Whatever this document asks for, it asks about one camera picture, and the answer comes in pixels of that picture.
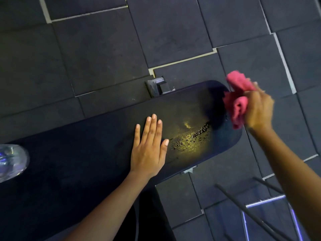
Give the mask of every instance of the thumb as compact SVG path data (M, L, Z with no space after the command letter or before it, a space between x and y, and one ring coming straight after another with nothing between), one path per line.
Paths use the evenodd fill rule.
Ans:
M158 162L158 165L160 166L160 168L162 168L163 165L165 164L165 157L166 157L168 143L169 143L169 140L166 139L160 145L159 162Z

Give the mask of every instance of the metal bar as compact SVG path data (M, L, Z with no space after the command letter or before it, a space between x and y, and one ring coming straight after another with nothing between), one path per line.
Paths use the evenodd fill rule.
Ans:
M257 206L257 205L262 205L262 204L269 203L269 202L272 202L272 201L275 201L275 200L278 200L278 199L282 199L282 198L285 198L285 197L286 196L283 194L283 195L275 196L275 197L268 198L268 199L265 199L265 200L260 200L258 202L254 202L252 204L248 204L245 207L246 208L251 208L251 207L254 207L254 206Z
M215 184L215 186L222 191L223 194L227 198L229 198L238 208L240 208L243 212L245 212L253 221L255 221L260 227L262 227L272 238L274 238L276 241L281 241L275 231L271 229L265 222L263 222L260 218L253 215L244 204L240 203L234 196L230 195L225 191L225 189L219 185Z
M270 183L268 183L268 182L266 182L266 181L264 181L264 180L262 180L262 179L260 179L260 178L253 177L253 179L256 180L256 181L258 181L259 183L261 183L261 184L263 184L263 185L265 185L265 186L267 186L267 187L275 190L275 191L278 192L279 194L284 194L284 192L283 192L281 189L279 189L278 187L275 187L274 185L272 185L272 184L270 184Z
M228 241L234 241L227 233L224 233L224 236Z
M273 230L275 231L277 234L279 234L280 236L282 236L284 239L286 239L287 241L294 241L293 239L291 239L289 236L287 236L284 232L282 232L281 230L277 229L275 226L273 226L271 223L267 222L267 220L264 220L264 222Z
M295 212L294 212L294 210L292 209L292 206L289 203L288 203L288 206L289 206L289 209L290 209L292 221L293 221L294 226L295 226L295 231L296 231L297 237L298 237L299 241L303 241L303 238L302 238L302 235L301 235L301 232L300 232L300 228L299 228L299 224L298 224Z
M246 226L246 219L245 219L245 215L244 212L241 211L241 215L242 215L242 224L243 224L243 229L244 229L244 234L245 234L245 240L246 241L250 241L250 238L248 237L248 231L247 231L247 226Z

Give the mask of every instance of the gym floor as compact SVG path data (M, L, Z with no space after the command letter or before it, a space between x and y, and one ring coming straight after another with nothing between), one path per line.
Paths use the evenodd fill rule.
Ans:
M321 175L320 14L319 0L2 0L0 143L147 100L152 75L180 89L239 70L275 99L275 131ZM159 184L177 241L245 240L239 209L214 184L244 204L277 195L254 176L279 186L244 129L228 151ZM251 211L298 240L285 199ZM250 240L272 240L245 219Z

